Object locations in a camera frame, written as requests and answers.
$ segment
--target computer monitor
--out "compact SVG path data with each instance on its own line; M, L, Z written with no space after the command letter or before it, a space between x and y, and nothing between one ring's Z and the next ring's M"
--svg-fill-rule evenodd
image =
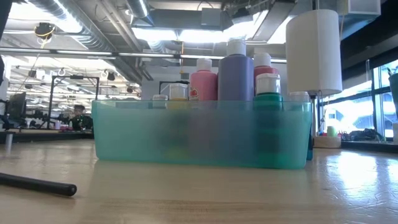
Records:
M15 94L10 97L7 107L9 119L21 119L26 114L26 93Z

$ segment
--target white bottle cap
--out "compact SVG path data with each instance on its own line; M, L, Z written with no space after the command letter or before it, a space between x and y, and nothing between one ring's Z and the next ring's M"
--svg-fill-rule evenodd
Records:
M187 100L188 85L182 83L170 84L170 100Z
M152 97L152 100L168 100L168 96L167 95L159 95L156 94Z
M271 66L271 56L268 53L254 55L254 68L257 66Z
M211 59L199 58L197 60L197 71L199 70L211 70Z
M226 45L227 56L232 54L240 54L246 56L246 41L244 39L233 39L228 41Z
M260 93L280 93L280 76L270 73L256 76L256 95Z
M306 91L298 91L289 93L290 100L295 102L309 102L310 95Z

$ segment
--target ceiling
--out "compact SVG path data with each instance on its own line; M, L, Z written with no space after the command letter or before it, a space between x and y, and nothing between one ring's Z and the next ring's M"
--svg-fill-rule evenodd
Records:
M90 25L86 26L88 30L97 30L97 34L102 35L103 41L109 46L110 50L107 51L118 51L118 52L137 52L137 49L143 50L144 52L153 51L153 47L150 45L149 40L160 39L159 42L164 45L164 49L171 54L190 54L190 55L215 55L225 56L226 55L226 42L225 39L220 39L222 42L212 41L219 37L230 38L236 36L244 36L247 39L248 47L247 54L253 56L255 52L266 51L271 54L274 58L285 58L285 26L295 16L312 10L312 0L285 0L285 1L261 1L261 0L234 0L225 1L223 4L222 0L212 1L191 1L191 0L147 0L151 13L154 11L167 11L171 12L171 21L173 19L177 22L181 18L176 15L180 11L201 11L202 9L215 8L220 9L221 7L225 10L232 10L236 6L244 4L245 6L250 5L254 9L255 4L271 4L265 11L260 11L254 14L253 21L248 21L241 24L233 25L224 31L207 31L211 37L207 37L203 30L197 35L191 35L188 40L183 43L174 41L174 37L169 40L162 40L160 38L165 32L172 32L173 35L178 39L183 39L182 35L184 30L172 29L172 31L165 31L162 29L160 32L158 29L152 29L159 32L153 32L150 35L143 35L142 28L131 27L131 14L128 11L126 0L112 0L109 1L110 6L105 5L105 9L111 12L111 8L115 9L118 17L111 13L112 19L104 11L99 4L100 2L106 2L106 0L42 0L42 2L72 2L74 11L78 13L72 13L72 19L76 19L75 16L78 14L80 17L86 17L89 20ZM35 48L38 49L42 46L42 40L34 34L34 27L40 22L49 22L55 24L57 28L53 33L51 41L44 45L45 49L68 49L68 50L90 50L88 47L79 42L76 34L68 33L69 30L65 30L65 24L61 24L59 18L51 14L51 12L45 12L35 5L28 4L14 4L9 15L9 20L6 25L6 30L3 38L0 42L2 47L23 47L23 48ZM128 26L130 35L127 31L124 31L124 27ZM7 59L12 64L12 73L10 77L10 88L9 95L15 91L27 91L23 82L43 82L38 78L27 78L28 72L31 69L38 69L40 73L47 74L47 78L51 75L58 74L59 71L64 71L65 75L83 75L84 77L99 77L100 85L105 87L100 88L100 98L105 98L106 95L115 98L140 98L141 89L139 85L142 80L157 80L159 79L159 71L167 70L164 72L167 74L175 74L180 71L180 66L185 67L186 71L194 70L193 66L196 64L196 60L164 60L164 59L151 59L151 58L123 58L124 62L128 64L133 70L134 75L137 77L136 81L132 81L131 77L126 76L125 70L120 70L119 64L114 63L114 60L102 60L103 58L85 58L85 59L73 59L73 58L49 58L38 56L37 62L35 63L35 57L30 55L8 55ZM218 62L214 61L213 66L217 67ZM115 81L108 81L106 76L107 72L116 72ZM95 91L94 84L88 80L67 80L69 84L84 85L80 88L77 93L84 94L82 98L85 98L83 102L85 105L90 106L89 102L93 96L90 92ZM126 87L133 86L134 92L132 94L126 93ZM29 91L29 95L32 97L40 96L42 98L48 98L44 93L48 94L49 89L45 85L34 85ZM55 92L61 93L62 97L67 98L68 95L76 94L76 91L71 91L67 86L59 86L55 89Z

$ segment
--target purple paint bottle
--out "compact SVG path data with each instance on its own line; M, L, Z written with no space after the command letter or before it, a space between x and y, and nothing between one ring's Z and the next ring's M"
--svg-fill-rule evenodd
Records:
M246 56L246 41L230 40L226 52L218 64L218 100L252 101L254 67L253 59Z

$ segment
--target table surface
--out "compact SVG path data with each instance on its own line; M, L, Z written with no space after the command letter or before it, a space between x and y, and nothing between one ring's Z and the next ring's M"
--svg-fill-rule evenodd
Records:
M0 223L398 223L397 159L316 149L304 170L267 170L97 161L92 140L13 144L0 172L78 192L0 186Z

